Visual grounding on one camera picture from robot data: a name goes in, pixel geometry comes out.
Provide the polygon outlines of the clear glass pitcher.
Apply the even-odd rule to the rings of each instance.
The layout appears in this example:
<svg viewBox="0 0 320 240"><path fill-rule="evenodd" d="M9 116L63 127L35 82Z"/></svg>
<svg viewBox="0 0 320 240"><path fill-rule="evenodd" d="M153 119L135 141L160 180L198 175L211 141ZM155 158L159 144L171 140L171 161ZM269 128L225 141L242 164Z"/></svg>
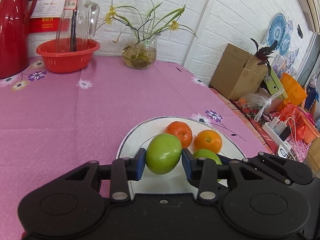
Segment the clear glass pitcher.
<svg viewBox="0 0 320 240"><path fill-rule="evenodd" d="M56 33L56 52L86 50L88 40L95 36L99 13L99 5L92 0L65 0Z"/></svg>

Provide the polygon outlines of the white porcelain plate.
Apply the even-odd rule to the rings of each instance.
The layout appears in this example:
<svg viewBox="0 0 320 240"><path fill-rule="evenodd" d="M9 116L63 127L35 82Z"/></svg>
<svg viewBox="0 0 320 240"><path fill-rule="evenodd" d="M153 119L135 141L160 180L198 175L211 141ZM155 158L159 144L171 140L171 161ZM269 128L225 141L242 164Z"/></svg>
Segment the white porcelain plate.
<svg viewBox="0 0 320 240"><path fill-rule="evenodd" d="M218 155L230 159L243 159L243 152L224 134L204 122L175 116L162 116L146 120L133 128L123 139L117 158L133 158L138 151L146 150L146 168L140 181L130 181L131 193L174 194L193 193L197 188L186 179L182 165L181 143L173 135L165 135L165 128L172 122L180 121L189 126L193 136L210 129L219 134L222 148Z"/></svg>

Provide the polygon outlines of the clear plastic bag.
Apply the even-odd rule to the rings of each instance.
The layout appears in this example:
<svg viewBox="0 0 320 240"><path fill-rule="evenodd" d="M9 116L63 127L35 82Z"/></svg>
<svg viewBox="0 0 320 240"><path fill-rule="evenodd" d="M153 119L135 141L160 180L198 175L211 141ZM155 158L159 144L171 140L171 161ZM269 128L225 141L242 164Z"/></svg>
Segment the clear plastic bag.
<svg viewBox="0 0 320 240"><path fill-rule="evenodd" d="M258 112L254 117L255 122L259 122L260 118L263 115L263 112L269 108L272 104L272 101L280 96L284 91L284 88L273 94L270 97L267 97L261 93L250 93L242 96L237 103L243 108L257 109Z"/></svg>

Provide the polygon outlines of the smooth orange back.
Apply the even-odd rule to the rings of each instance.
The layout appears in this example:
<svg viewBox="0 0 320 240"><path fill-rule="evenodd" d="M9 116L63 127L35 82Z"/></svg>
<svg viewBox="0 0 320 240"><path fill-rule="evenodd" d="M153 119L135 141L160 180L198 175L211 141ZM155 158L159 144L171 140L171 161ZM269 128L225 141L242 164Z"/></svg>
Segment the smooth orange back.
<svg viewBox="0 0 320 240"><path fill-rule="evenodd" d="M193 142L194 150L210 150L219 153L222 148L222 138L214 130L203 130L197 134Z"/></svg>

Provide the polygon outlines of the pink floral tablecloth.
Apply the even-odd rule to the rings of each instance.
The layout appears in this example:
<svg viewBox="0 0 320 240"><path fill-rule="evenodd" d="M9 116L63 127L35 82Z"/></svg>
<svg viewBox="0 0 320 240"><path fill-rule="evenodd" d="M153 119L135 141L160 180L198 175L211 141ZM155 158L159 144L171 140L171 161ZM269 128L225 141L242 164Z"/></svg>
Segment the pink floral tablecloth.
<svg viewBox="0 0 320 240"><path fill-rule="evenodd" d="M135 70L96 56L80 72L54 74L32 59L1 81L1 239L20 238L27 193L90 160L112 162L125 135L158 116L204 121L248 157L268 151L204 78L175 63Z"/></svg>

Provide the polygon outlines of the dark purple leaf plant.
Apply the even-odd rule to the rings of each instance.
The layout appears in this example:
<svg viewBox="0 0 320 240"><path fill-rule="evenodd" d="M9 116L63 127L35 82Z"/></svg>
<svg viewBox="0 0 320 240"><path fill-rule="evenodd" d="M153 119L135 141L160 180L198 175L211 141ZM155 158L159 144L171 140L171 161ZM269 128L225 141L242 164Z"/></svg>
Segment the dark purple leaf plant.
<svg viewBox="0 0 320 240"><path fill-rule="evenodd" d="M254 55L260 61L258 65L259 66L266 65L268 69L268 76L270 76L271 65L268 59L271 58L271 54L274 53L274 50L278 45L278 40L275 40L270 47L261 47L261 48L259 47L259 44L255 39L251 38L251 41L255 44L255 47L256 47L256 52Z"/></svg>

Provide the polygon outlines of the cardboard box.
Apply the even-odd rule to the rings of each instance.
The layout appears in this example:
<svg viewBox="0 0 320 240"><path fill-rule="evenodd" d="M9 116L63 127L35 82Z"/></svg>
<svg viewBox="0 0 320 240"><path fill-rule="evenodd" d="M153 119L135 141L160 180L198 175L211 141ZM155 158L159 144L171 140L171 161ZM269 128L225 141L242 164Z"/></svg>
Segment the cardboard box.
<svg viewBox="0 0 320 240"><path fill-rule="evenodd" d="M259 62L253 54L229 43L209 84L231 100L255 93L268 73L267 65Z"/></svg>

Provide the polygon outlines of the orange plastic bin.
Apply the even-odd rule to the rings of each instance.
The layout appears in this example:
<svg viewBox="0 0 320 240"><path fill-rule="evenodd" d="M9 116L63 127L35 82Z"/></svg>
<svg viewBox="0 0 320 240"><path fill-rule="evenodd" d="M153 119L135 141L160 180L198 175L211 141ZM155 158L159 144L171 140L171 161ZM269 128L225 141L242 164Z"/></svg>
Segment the orange plastic bin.
<svg viewBox="0 0 320 240"><path fill-rule="evenodd" d="M305 123L305 135L303 140L305 143L311 144L313 140L315 140L316 138L319 138L319 131L315 126L315 122L313 120L312 115L306 112L301 107L299 109L302 112L302 118Z"/></svg>

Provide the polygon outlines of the white wall pipe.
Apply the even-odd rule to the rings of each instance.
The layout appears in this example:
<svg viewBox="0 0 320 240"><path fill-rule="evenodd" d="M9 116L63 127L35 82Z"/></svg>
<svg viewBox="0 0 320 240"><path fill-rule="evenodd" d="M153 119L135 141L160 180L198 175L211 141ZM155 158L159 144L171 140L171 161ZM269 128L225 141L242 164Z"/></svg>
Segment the white wall pipe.
<svg viewBox="0 0 320 240"><path fill-rule="evenodd" d="M199 43L199 39L202 37L204 28L206 26L206 23L208 21L208 18L210 16L210 13L211 13L211 10L214 6L215 1L216 0L206 0L205 4L203 6L203 9L200 13L199 20L197 22L197 26L195 28L195 33L196 33L197 37L193 37L191 39L191 42L188 46L186 55L185 55L184 60L182 62L182 66L184 66L184 67L187 67L191 63L191 60L195 54L197 45Z"/></svg>

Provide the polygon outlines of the orange plastic bag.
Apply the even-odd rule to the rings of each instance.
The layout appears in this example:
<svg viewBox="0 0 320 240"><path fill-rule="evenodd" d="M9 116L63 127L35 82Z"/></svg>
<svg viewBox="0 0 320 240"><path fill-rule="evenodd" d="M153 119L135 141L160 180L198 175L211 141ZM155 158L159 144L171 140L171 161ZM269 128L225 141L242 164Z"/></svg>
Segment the orange plastic bag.
<svg viewBox="0 0 320 240"><path fill-rule="evenodd" d="M306 99L305 90L291 75L283 73L280 81L287 94L287 98L284 100L285 104L292 103L298 106Z"/></svg>

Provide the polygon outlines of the blue decorative wall plates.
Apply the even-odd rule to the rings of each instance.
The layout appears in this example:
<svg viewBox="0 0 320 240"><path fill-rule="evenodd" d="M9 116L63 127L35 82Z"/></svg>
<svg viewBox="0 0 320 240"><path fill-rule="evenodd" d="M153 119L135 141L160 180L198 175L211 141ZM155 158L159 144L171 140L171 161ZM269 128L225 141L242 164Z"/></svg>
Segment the blue decorative wall plates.
<svg viewBox="0 0 320 240"><path fill-rule="evenodd" d="M285 56L291 45L291 34L293 32L293 23L286 20L286 17L279 13L272 20L266 34L266 43L270 47L277 41L275 50L280 56Z"/></svg>

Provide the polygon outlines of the green mango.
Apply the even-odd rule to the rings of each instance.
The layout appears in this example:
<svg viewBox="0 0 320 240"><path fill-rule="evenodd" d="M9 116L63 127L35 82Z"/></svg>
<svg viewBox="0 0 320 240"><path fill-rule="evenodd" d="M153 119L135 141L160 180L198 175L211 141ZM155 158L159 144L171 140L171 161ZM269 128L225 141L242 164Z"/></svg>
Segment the green mango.
<svg viewBox="0 0 320 240"><path fill-rule="evenodd" d="M216 162L217 165L222 165L220 158L218 155L210 150L207 149L200 149L197 150L193 153L193 157L198 159L198 158L207 158L207 159L212 159Z"/></svg>
<svg viewBox="0 0 320 240"><path fill-rule="evenodd" d="M154 174L171 172L180 161L182 145L178 137L163 133L155 136L146 150L145 162Z"/></svg>

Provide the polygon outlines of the bumpy tangerine back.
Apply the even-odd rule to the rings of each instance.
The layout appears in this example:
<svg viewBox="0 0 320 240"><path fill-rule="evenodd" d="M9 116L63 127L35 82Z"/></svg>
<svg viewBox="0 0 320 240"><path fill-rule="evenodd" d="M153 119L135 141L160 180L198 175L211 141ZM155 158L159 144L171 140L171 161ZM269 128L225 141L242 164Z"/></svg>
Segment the bumpy tangerine back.
<svg viewBox="0 0 320 240"><path fill-rule="evenodd" d="M178 137L182 148L188 148L193 140L193 132L185 122L174 121L170 123L165 128L165 133L169 133Z"/></svg>

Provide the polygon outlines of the glass vase with plant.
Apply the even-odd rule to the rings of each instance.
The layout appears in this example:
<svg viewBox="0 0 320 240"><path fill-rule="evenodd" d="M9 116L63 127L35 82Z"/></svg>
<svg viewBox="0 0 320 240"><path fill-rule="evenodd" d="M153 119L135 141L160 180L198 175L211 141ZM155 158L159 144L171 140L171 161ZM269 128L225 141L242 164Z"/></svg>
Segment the glass vase with plant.
<svg viewBox="0 0 320 240"><path fill-rule="evenodd" d="M111 25L113 22L119 22L130 29L131 33L127 39L121 57L124 63L132 68L143 70L149 68L157 59L157 40L166 32L186 31L196 37L193 29L185 24L181 24L179 19L185 12L185 5L174 9L164 16L157 15L157 9L162 5L155 4L149 0L152 7L146 13L141 13L132 5L114 5L111 3L108 12L101 19L101 23L95 29L98 30L103 25ZM121 9L133 10L138 15L138 24L134 25L127 17L120 13Z"/></svg>

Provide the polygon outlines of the red plastic basket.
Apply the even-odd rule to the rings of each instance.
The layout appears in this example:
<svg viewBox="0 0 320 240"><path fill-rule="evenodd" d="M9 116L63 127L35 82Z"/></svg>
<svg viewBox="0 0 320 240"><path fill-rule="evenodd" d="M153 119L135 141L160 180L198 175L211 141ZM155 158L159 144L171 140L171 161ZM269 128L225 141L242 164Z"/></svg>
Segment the red plastic basket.
<svg viewBox="0 0 320 240"><path fill-rule="evenodd" d="M58 53L55 51L55 40L44 42L36 48L36 53L42 57L44 66L58 74L73 73L87 67L95 51L100 49L100 43L87 41L87 49L75 52Z"/></svg>

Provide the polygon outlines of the white air conditioner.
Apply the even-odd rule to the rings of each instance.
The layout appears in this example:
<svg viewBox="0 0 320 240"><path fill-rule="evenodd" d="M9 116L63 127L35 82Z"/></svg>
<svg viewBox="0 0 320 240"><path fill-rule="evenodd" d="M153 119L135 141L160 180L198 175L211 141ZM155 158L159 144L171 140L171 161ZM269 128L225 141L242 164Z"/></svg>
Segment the white air conditioner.
<svg viewBox="0 0 320 240"><path fill-rule="evenodd" d="M309 29L319 35L319 0L298 0Z"/></svg>

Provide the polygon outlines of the red thermos jug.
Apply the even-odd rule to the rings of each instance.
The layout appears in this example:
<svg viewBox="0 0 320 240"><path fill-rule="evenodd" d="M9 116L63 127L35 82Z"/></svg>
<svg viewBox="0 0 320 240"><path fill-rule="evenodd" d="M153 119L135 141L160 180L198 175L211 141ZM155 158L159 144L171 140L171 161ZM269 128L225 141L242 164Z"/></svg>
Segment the red thermos jug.
<svg viewBox="0 0 320 240"><path fill-rule="evenodd" d="M1 79L29 65L27 23L37 0L1 0Z"/></svg>

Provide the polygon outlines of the red plastic bag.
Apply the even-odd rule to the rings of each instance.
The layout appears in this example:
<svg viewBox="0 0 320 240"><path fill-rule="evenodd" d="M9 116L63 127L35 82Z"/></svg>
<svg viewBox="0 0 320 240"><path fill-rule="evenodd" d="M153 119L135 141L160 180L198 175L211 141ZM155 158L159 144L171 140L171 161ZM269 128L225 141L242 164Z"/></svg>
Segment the red plastic bag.
<svg viewBox="0 0 320 240"><path fill-rule="evenodd" d="M291 128L293 138L296 140L304 139L306 124L303 120L303 114L298 106L288 103L276 112L276 116L281 121L287 120L287 123Z"/></svg>

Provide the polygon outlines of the wall calendar poster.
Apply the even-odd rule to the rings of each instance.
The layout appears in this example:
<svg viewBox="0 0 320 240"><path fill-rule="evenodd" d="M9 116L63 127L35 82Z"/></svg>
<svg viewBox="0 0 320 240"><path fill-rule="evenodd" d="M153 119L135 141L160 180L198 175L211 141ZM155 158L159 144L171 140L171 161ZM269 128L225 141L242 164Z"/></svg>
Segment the wall calendar poster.
<svg viewBox="0 0 320 240"><path fill-rule="evenodd" d="M65 0L37 0L27 24L29 34L57 31Z"/></svg>

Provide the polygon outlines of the white power strip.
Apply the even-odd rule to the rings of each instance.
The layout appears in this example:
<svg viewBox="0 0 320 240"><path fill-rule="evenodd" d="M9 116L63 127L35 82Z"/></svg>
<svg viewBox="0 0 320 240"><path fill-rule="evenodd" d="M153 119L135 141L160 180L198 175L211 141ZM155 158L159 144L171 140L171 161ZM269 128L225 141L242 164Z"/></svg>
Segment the white power strip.
<svg viewBox="0 0 320 240"><path fill-rule="evenodd" d="M280 121L278 117L274 117L271 122L263 124L262 129L266 134L280 146L283 152L289 153L292 146L287 142L287 138L291 135L291 128L285 122Z"/></svg>

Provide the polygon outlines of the green folder box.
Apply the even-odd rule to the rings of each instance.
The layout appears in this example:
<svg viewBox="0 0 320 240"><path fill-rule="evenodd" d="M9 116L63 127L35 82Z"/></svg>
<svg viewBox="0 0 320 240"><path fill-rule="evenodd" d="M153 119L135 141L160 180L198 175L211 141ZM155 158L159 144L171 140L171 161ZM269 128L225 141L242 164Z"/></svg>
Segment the green folder box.
<svg viewBox="0 0 320 240"><path fill-rule="evenodd" d="M270 75L265 75L264 82L270 95L277 94L283 88L282 83L273 69L271 70Z"/></svg>

